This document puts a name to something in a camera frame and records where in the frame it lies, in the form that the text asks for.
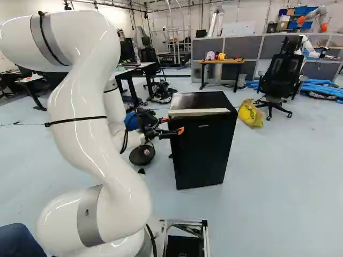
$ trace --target gray band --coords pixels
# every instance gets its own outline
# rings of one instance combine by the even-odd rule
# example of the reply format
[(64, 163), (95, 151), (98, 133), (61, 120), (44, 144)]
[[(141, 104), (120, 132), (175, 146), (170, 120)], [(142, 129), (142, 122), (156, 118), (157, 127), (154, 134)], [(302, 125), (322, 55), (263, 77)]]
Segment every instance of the gray band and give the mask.
[(99, 234), (96, 213), (102, 185), (88, 188), (82, 196), (77, 210), (77, 230), (81, 242), (86, 247), (104, 244)]
[(45, 59), (48, 60), (48, 62), (51, 63), (52, 65), (55, 65), (55, 66), (71, 65), (71, 62), (62, 53), (61, 49), (59, 48), (57, 44), (56, 38), (51, 29), (50, 15), (47, 14), (46, 16), (42, 17), (42, 27), (43, 27), (46, 40), (49, 43), (49, 46), (52, 52), (58, 58), (58, 60), (56, 60), (56, 58), (51, 54), (51, 51), (49, 50), (47, 44), (45, 43), (43, 35), (42, 35), (42, 30), (40, 26), (40, 18), (41, 17), (39, 16), (39, 14), (35, 14), (31, 16), (31, 20), (30, 20), (30, 28), (31, 28), (32, 37), (39, 51), (42, 53)]
[(45, 37), (48, 41), (48, 44), (50, 46), (50, 49), (53, 51), (54, 55), (58, 58), (58, 60), (63, 63), (64, 65), (72, 65), (72, 63), (66, 58), (66, 56), (62, 53), (61, 49), (59, 48), (55, 34), (53, 32), (53, 29), (51, 28), (51, 15), (46, 14), (43, 17), (43, 31), (45, 34)]

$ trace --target white robot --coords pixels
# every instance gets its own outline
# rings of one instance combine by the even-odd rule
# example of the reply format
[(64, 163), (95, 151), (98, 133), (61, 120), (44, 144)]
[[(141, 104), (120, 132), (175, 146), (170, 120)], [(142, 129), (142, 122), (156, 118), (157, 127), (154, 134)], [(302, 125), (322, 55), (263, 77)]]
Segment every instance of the white robot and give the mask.
[[(108, 80), (120, 47), (116, 28), (94, 11), (40, 12), (0, 25), (0, 48), (9, 60), (32, 70), (69, 72), (48, 100), (48, 126), (63, 157), (102, 184), (63, 194), (43, 210), (38, 240), (58, 257), (151, 255), (144, 228), (152, 200), (118, 152), (125, 110)], [(144, 142), (142, 133), (130, 132), (129, 146)]]
[[(323, 59), (323, 58), (328, 58), (328, 59), (339, 59), (339, 57), (337, 56), (332, 56), (332, 55), (327, 55), (326, 51), (328, 51), (328, 47), (322, 47), (320, 52), (316, 52), (315, 49), (313, 48), (310, 40), (308, 39), (308, 37), (306, 35), (300, 35), (302, 36), (302, 40), (301, 40), (301, 45), (300, 48), (294, 51), (294, 54), (296, 55), (303, 55), (304, 49), (307, 50), (308, 52), (308, 57), (313, 57), (313, 58), (319, 58), (319, 59)], [(306, 62), (306, 56), (304, 58), (304, 61), (302, 63), (301, 69), (304, 67), (305, 62)]]

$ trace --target floor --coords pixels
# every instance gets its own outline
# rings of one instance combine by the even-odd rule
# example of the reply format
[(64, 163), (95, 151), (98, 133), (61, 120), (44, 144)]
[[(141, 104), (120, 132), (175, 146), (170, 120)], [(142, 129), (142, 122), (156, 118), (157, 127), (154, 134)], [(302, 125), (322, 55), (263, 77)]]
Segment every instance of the floor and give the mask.
[[(167, 70), (187, 74), (190, 70)], [(134, 79), (146, 98), (144, 78)], [(180, 92), (198, 91), (190, 78), (168, 78)], [(258, 98), (251, 89), (233, 93), (233, 106)], [(0, 107), (0, 123), (44, 123), (47, 113), (33, 110), (29, 97)], [(165, 116), (168, 105), (150, 103)], [(222, 185), (177, 191), (168, 140), (155, 140), (156, 157), (146, 168), (153, 215), (208, 219), (212, 257), (316, 257), (343, 254), (343, 105), (297, 96), (284, 105), (294, 115), (273, 113), (263, 129), (237, 121)], [(0, 225), (22, 222), (33, 233), (42, 208), (52, 198), (97, 184), (71, 167), (42, 125), (1, 126)]]

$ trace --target black box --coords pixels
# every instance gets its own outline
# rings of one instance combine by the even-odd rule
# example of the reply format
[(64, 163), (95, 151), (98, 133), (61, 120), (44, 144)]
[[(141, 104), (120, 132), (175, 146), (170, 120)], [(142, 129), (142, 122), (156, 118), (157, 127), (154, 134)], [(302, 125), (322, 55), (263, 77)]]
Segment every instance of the black box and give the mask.
[(170, 105), (172, 110), (210, 108), (229, 112), (173, 117), (168, 122), (170, 130), (184, 127), (183, 134), (170, 140), (177, 189), (223, 183), (237, 110), (222, 91), (174, 94)]

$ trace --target whiteboard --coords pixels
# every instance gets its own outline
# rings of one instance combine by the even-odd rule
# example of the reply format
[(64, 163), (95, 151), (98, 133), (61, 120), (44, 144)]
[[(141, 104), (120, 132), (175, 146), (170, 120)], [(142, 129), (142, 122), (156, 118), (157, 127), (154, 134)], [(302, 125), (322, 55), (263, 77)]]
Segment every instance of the whiteboard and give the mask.
[(232, 23), (224, 23), (222, 25), (221, 36), (246, 36), (254, 35), (256, 29), (256, 22), (247, 20), (247, 21), (238, 21)]

